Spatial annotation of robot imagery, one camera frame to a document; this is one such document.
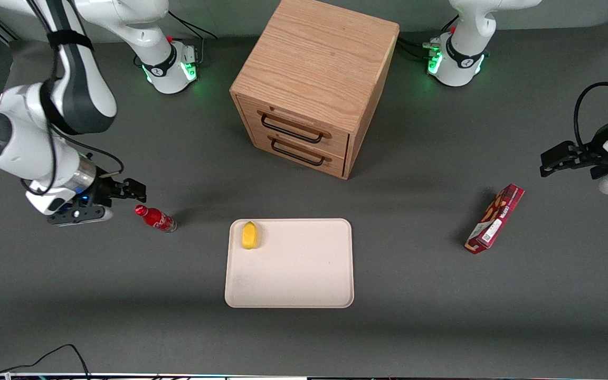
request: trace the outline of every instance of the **drawer handle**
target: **drawer handle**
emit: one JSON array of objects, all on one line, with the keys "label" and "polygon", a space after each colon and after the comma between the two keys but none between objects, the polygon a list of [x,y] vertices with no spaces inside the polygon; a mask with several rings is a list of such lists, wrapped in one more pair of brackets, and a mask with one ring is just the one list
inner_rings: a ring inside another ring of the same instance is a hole
[{"label": "drawer handle", "polygon": [[280,154],[285,154],[285,156],[289,156],[289,157],[298,159],[299,161],[306,162],[307,164],[313,165],[313,166],[321,166],[321,165],[323,165],[323,162],[325,162],[324,157],[321,157],[320,161],[312,161],[311,159],[297,156],[296,154],[290,153],[287,150],[280,149],[279,147],[276,146],[276,141],[277,141],[276,139],[271,140],[271,149],[273,149],[274,151],[277,151]]},{"label": "drawer handle", "polygon": [[311,138],[306,137],[306,136],[298,135],[295,132],[290,132],[289,130],[285,130],[283,128],[276,127],[275,125],[271,125],[270,123],[267,123],[266,122],[266,117],[267,117],[266,113],[263,113],[262,114],[262,119],[261,119],[262,125],[264,125],[264,127],[267,127],[269,129],[275,130],[276,132],[284,133],[285,135],[288,135],[290,137],[295,137],[295,139],[304,140],[304,141],[306,141],[308,143],[311,143],[311,144],[318,144],[320,142],[320,140],[323,138],[323,134],[322,133],[318,133],[318,138],[317,139],[311,139]]}]

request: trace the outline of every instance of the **wooden box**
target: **wooden box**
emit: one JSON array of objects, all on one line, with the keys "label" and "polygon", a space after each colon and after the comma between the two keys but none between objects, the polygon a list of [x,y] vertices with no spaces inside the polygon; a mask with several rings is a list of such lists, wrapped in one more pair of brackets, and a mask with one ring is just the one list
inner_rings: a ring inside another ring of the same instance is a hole
[{"label": "wooden box", "polygon": [[253,144],[347,179],[397,37],[394,22],[282,0],[230,89]]}]

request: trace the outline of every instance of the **bottle cap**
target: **bottle cap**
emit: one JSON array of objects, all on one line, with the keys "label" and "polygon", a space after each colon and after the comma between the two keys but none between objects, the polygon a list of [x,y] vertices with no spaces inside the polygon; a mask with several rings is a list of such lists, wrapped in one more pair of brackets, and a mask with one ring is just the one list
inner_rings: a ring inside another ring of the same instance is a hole
[{"label": "bottle cap", "polygon": [[138,204],[137,206],[135,206],[135,214],[138,214],[139,216],[145,216],[147,215],[147,212],[149,212],[149,209],[142,204]]}]

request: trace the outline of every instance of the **red snack box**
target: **red snack box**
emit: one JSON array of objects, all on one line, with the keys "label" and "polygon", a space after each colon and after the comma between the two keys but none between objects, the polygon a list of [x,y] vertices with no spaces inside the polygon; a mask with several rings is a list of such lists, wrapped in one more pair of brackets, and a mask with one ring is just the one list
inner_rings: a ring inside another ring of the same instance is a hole
[{"label": "red snack box", "polygon": [[487,207],[482,221],[478,223],[473,233],[468,236],[468,240],[466,240],[466,244],[463,247],[473,254],[490,248],[494,244],[494,241],[497,240],[499,231],[504,228],[508,217],[513,214],[513,210],[523,194],[524,190],[512,183],[497,194],[494,202]]}]

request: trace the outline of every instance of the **coca-cola bottle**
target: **coca-cola bottle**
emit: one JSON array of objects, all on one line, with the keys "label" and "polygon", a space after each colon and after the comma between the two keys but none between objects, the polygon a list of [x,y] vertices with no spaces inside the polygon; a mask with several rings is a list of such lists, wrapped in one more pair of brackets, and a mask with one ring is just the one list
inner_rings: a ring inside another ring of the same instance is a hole
[{"label": "coca-cola bottle", "polygon": [[142,220],[149,226],[164,233],[173,233],[177,229],[177,222],[173,218],[153,207],[148,208],[145,205],[137,205],[135,207],[135,214],[142,216]]}]

